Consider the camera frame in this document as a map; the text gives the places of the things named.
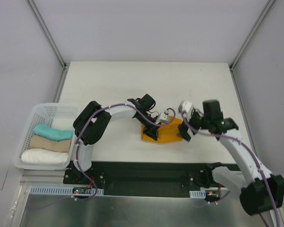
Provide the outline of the orange t shirt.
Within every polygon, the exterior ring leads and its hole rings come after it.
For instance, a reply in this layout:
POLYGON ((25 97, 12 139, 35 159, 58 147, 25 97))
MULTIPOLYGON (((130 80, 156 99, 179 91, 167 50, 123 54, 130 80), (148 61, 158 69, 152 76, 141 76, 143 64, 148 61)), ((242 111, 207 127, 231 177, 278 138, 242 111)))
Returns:
POLYGON ((181 142, 183 140, 182 137, 178 136, 178 126, 182 123, 182 120, 179 118, 175 118, 173 123, 166 127, 160 127, 158 130, 158 140, 154 140, 151 137, 147 136, 143 133, 144 126, 141 125, 141 139, 146 142, 152 143, 172 143, 172 142, 181 142))

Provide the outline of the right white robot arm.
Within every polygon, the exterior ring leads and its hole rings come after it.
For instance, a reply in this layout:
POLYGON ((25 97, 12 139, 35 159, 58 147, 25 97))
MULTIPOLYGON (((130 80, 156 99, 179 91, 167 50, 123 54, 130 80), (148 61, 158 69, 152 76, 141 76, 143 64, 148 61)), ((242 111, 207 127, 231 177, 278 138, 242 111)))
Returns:
POLYGON ((224 118, 218 100, 203 101, 200 113, 189 101, 179 104, 178 112, 183 119, 179 135, 186 141, 193 135, 214 137, 235 160, 242 172, 236 176, 222 163, 213 163, 205 168, 203 187, 221 184, 238 195, 245 212, 250 215, 269 210, 277 211, 284 201, 284 178, 274 175, 246 145, 238 125, 232 118, 224 118))

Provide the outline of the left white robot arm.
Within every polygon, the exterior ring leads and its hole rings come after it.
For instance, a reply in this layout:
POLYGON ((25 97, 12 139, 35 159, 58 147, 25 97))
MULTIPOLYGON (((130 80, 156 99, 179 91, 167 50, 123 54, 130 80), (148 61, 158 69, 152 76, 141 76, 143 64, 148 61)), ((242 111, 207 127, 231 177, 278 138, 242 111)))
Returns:
POLYGON ((102 138, 108 124, 113 121, 135 118, 144 126, 143 133, 157 140, 162 123, 157 117, 151 117, 149 112, 155 104, 155 100, 148 94, 110 106, 102 106, 96 101, 89 102, 73 123, 77 145, 73 161, 77 168, 74 173, 75 180, 80 184, 90 180, 89 169, 92 166, 94 145, 102 138))

